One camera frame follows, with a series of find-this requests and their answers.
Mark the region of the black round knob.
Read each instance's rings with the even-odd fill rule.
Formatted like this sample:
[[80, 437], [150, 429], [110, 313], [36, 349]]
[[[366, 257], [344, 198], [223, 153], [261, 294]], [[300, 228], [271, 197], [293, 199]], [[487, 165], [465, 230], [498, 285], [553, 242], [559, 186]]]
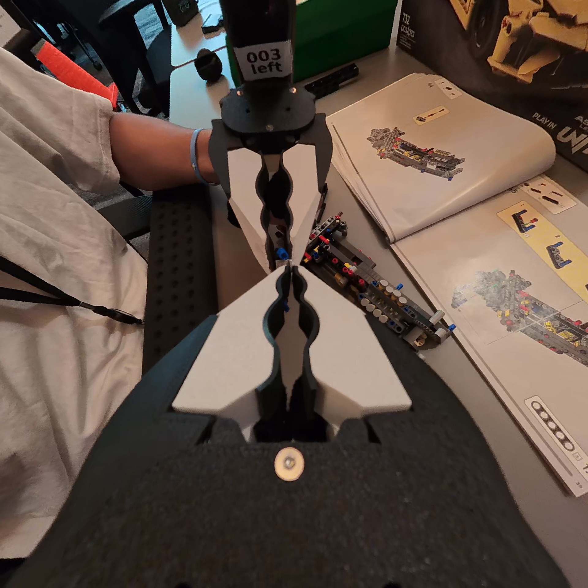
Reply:
[[199, 77], [207, 84], [214, 84], [220, 80], [223, 74], [223, 65], [217, 53], [207, 48], [198, 51], [195, 61], [195, 69]]

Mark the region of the dark lego set box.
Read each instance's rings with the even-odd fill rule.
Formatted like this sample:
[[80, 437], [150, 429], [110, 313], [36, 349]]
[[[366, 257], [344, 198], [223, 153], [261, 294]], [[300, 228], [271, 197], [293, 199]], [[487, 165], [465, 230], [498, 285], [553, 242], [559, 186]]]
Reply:
[[587, 1], [402, 1], [396, 43], [587, 171]]

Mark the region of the black office chair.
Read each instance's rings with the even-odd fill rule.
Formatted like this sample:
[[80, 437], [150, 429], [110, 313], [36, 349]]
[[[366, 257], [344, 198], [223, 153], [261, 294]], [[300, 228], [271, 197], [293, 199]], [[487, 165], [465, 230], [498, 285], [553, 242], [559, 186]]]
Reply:
[[[171, 26], [161, 1], [37, 1], [40, 9], [79, 33], [97, 53], [134, 113], [169, 116]], [[135, 15], [153, 5], [163, 29], [147, 47]]]

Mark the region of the person's left forearm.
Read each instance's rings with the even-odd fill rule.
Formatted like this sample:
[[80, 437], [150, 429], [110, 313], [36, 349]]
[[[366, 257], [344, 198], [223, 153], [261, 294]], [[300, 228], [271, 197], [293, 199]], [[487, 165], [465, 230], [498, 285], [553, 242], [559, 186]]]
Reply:
[[[115, 113], [109, 122], [114, 165], [123, 182], [142, 190], [198, 183], [190, 162], [193, 129], [149, 116]], [[209, 157], [210, 129], [198, 136], [198, 165], [211, 184], [218, 181]]]

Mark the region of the cluster of black lego pieces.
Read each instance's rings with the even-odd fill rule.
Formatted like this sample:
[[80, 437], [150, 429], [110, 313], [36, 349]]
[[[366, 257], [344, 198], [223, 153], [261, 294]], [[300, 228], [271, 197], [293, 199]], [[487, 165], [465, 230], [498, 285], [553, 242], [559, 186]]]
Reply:
[[321, 99], [338, 91], [342, 85], [354, 80], [358, 75], [359, 68], [357, 64], [350, 63], [313, 82], [305, 84], [305, 90], [311, 93], [316, 99]]

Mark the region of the black lego beam blue pins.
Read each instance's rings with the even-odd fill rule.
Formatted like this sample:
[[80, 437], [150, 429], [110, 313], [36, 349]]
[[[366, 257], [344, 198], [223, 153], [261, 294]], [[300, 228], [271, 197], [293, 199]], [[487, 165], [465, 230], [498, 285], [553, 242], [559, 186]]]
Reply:
[[291, 260], [289, 237], [285, 227], [277, 224], [268, 225], [268, 235], [271, 242], [270, 253], [274, 268], [278, 269]]

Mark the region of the orange red felt item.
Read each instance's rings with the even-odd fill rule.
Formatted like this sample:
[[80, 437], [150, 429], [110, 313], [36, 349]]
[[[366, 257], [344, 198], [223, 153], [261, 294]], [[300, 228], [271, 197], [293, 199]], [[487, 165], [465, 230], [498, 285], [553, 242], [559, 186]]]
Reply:
[[119, 91], [115, 83], [104, 85], [46, 40], [39, 40], [31, 52], [62, 83], [106, 98], [117, 110]]

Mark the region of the lego instruction booklet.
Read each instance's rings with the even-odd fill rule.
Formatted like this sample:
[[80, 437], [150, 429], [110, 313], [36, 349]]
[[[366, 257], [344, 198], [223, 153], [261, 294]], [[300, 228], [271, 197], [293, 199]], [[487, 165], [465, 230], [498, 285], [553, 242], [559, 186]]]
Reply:
[[587, 493], [587, 207], [546, 131], [411, 74], [327, 117], [333, 164], [576, 496]]

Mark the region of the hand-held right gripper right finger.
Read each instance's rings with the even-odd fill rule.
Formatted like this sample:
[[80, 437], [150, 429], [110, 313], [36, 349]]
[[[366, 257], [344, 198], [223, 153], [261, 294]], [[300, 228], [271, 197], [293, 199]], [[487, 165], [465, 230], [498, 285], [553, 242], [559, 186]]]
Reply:
[[293, 267], [299, 326], [307, 337], [304, 414], [339, 428], [349, 418], [407, 410], [412, 402], [364, 312], [301, 266]]

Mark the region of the grey lego chassis assembly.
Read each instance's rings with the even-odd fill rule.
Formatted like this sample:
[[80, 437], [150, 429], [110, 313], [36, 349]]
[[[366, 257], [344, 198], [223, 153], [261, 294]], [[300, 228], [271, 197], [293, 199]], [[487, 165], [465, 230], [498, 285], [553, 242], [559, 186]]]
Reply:
[[342, 213], [315, 221], [302, 260], [313, 275], [338, 291], [416, 351], [433, 349], [454, 327], [444, 327], [444, 312], [430, 315], [375, 270], [375, 262], [347, 239]]

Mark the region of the green plastic bin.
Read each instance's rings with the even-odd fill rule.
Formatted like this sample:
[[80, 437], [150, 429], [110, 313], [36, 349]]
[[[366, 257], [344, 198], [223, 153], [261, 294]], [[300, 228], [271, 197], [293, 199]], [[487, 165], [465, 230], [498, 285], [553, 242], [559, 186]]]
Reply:
[[396, 5], [396, 1], [298, 2], [294, 82], [386, 49]]

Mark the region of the dark swivel chair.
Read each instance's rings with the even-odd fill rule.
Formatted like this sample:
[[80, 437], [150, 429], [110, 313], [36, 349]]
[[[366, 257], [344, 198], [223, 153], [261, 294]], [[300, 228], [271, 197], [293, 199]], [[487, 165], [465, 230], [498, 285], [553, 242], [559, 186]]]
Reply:
[[152, 196], [143, 195], [104, 206], [98, 212], [129, 242], [150, 232], [151, 209]]

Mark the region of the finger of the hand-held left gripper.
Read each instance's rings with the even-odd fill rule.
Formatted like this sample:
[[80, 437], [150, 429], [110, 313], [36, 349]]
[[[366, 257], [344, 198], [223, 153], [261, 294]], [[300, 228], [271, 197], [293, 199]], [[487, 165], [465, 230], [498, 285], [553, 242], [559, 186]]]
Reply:
[[292, 188], [287, 201], [291, 260], [294, 265], [299, 265], [319, 209], [315, 147], [300, 143], [291, 147], [284, 151], [282, 165], [290, 177]]
[[266, 175], [262, 156], [247, 148], [229, 151], [228, 169], [232, 210], [255, 258], [265, 272], [272, 272], [275, 263], [269, 261], [267, 223], [262, 220], [265, 203], [258, 187]]

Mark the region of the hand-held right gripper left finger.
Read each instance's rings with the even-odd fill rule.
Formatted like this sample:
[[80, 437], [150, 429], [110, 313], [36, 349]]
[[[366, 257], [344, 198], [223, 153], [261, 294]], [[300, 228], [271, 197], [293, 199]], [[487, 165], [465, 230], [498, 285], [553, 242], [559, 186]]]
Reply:
[[256, 389], [270, 378], [276, 356], [266, 314], [289, 277], [289, 266], [276, 269], [217, 314], [172, 403], [175, 411], [233, 419], [241, 429], [260, 419]]

